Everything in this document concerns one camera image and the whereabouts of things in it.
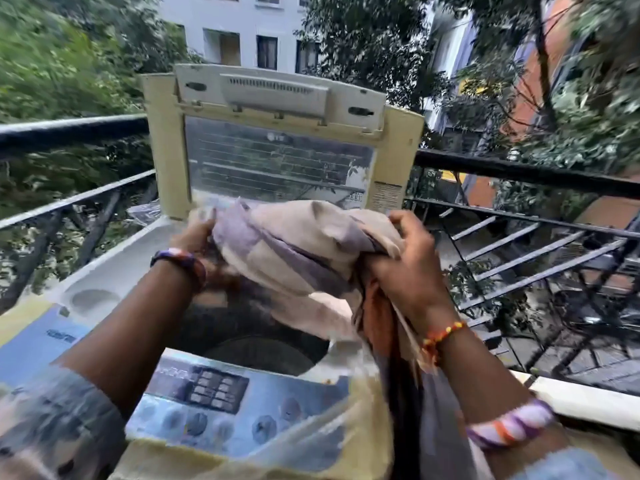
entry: bangle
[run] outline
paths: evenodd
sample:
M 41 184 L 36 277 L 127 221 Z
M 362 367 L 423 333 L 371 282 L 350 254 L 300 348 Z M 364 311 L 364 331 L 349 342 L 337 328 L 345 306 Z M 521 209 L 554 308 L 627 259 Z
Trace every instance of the bangle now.
M 502 449 L 532 440 L 554 418 L 554 411 L 549 404 L 540 399 L 532 399 L 494 421 L 468 426 L 467 434 L 482 450 Z
M 438 362 L 438 344 L 450 336 L 456 330 L 466 327 L 465 322 L 454 322 L 453 325 L 446 327 L 441 332 L 430 333 L 427 338 L 422 341 L 422 351 L 429 357 L 433 365 Z
M 207 282 L 207 268 L 196 256 L 178 248 L 169 248 L 156 252 L 151 258 L 151 266 L 160 259 L 171 261 L 186 270 L 196 283 L 198 292 L 204 289 Z

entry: forearm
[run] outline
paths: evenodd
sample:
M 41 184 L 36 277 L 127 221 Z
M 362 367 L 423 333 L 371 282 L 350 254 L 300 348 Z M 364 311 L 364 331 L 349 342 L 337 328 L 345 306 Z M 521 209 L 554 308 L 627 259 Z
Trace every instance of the forearm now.
M 158 261 L 116 309 L 56 363 L 100 388 L 128 419 L 193 290 L 188 273 Z
M 439 322 L 459 320 L 455 310 L 441 311 Z M 495 420 L 528 402 L 531 393 L 489 352 L 468 328 L 456 331 L 440 345 L 440 364 L 460 402 L 468 424 Z M 507 478 L 548 453 L 568 446 L 560 426 L 546 428 L 537 438 L 487 453 L 493 475 Z

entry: sleeve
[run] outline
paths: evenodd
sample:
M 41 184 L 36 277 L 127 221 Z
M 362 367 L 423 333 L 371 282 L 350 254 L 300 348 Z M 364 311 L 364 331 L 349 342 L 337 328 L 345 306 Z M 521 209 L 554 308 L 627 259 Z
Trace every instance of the sleeve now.
M 124 426 L 100 389 L 50 365 L 0 399 L 0 478 L 107 478 L 124 451 Z
M 512 476 L 509 480 L 614 480 L 594 455 L 565 448 Z

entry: person's right hand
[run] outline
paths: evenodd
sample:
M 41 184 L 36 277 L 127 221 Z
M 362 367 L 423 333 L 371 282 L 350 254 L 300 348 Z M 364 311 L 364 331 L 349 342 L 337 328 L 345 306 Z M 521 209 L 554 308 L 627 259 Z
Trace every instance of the person's right hand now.
M 435 241 L 409 210 L 395 210 L 389 220 L 400 226 L 404 252 L 400 260 L 370 256 L 367 266 L 418 332 L 443 330 L 458 320 L 458 314 L 449 297 Z

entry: person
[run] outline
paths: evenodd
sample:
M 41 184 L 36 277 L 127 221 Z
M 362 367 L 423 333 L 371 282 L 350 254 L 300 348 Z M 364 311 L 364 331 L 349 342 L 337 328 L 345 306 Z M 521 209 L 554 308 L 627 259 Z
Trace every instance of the person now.
M 382 290 L 424 337 L 460 320 L 435 243 L 408 211 L 390 214 L 403 234 L 400 260 L 368 256 Z M 189 225 L 172 247 L 202 256 L 215 222 Z M 209 265 L 210 287 L 234 279 Z M 142 397 L 169 337 L 198 290 L 193 276 L 158 260 L 129 295 L 47 370 L 0 401 L 0 477 L 106 478 L 124 448 L 124 425 Z M 468 328 L 438 344 L 440 366 L 468 424 L 493 421 L 531 400 L 529 391 Z M 604 480 L 603 466 L 570 447 L 556 423 L 535 438 L 486 453 L 497 480 Z

